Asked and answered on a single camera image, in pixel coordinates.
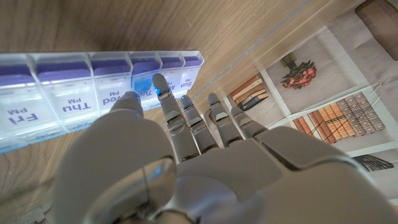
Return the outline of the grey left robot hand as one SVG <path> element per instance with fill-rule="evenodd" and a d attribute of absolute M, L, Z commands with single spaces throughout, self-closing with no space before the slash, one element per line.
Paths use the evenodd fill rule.
<path fill-rule="evenodd" d="M 343 152 L 296 129 L 267 129 L 209 96 L 218 145 L 189 97 L 153 84 L 167 130 L 126 92 L 67 149 L 51 223 L 396 223 Z"/>

